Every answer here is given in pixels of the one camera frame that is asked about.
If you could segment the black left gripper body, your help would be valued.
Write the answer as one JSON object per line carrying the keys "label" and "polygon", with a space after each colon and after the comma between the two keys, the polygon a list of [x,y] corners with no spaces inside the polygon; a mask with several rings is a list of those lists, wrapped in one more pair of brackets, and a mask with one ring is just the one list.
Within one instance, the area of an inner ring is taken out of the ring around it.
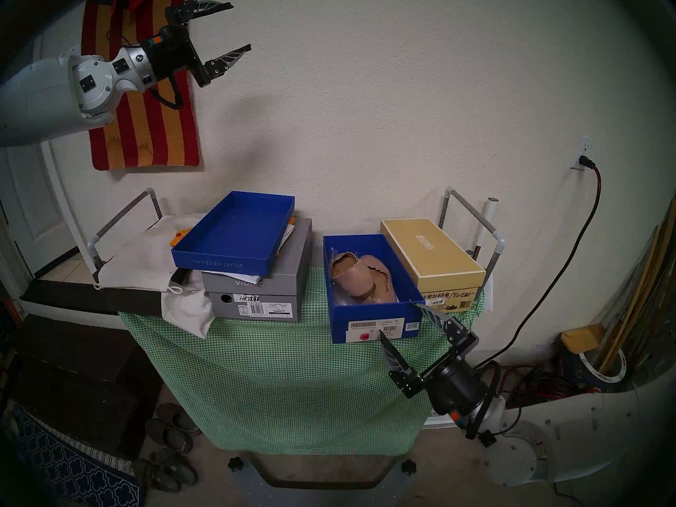
{"label": "black left gripper body", "polygon": [[158,33],[145,40],[145,55],[154,82],[187,70],[198,84],[204,83],[204,65],[191,42],[186,24],[161,27]]}

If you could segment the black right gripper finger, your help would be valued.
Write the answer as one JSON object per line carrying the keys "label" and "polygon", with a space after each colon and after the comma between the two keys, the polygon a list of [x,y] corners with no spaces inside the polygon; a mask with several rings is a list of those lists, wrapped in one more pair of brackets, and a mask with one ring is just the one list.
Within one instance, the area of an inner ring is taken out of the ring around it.
{"label": "black right gripper finger", "polygon": [[411,304],[418,307],[422,316],[441,331],[448,341],[448,351],[439,361],[464,361],[467,354],[477,346],[478,337],[450,314],[423,303],[411,301]]}
{"label": "black right gripper finger", "polygon": [[423,378],[408,364],[382,330],[379,330],[379,342],[388,375],[405,397],[413,398],[424,390]]}

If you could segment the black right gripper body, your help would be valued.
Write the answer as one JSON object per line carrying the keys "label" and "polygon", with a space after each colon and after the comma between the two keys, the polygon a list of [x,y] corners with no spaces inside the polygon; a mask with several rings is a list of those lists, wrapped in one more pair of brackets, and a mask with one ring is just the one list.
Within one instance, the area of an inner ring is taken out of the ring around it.
{"label": "black right gripper body", "polygon": [[494,375],[485,380],[487,368],[474,370],[466,360],[437,360],[422,373],[425,391],[435,416],[482,422],[491,415]]}

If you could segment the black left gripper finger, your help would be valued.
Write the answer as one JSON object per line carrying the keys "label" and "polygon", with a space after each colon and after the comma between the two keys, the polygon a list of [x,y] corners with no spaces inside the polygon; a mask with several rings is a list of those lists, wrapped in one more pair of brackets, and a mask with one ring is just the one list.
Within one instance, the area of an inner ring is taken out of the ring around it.
{"label": "black left gripper finger", "polygon": [[230,2],[219,1],[184,1],[178,5],[170,5],[165,8],[165,17],[169,25],[187,24],[197,18],[203,18],[215,13],[233,9]]}
{"label": "black left gripper finger", "polygon": [[198,59],[191,67],[191,74],[199,87],[206,87],[215,79],[224,76],[251,49],[251,45],[245,45],[205,63]]}

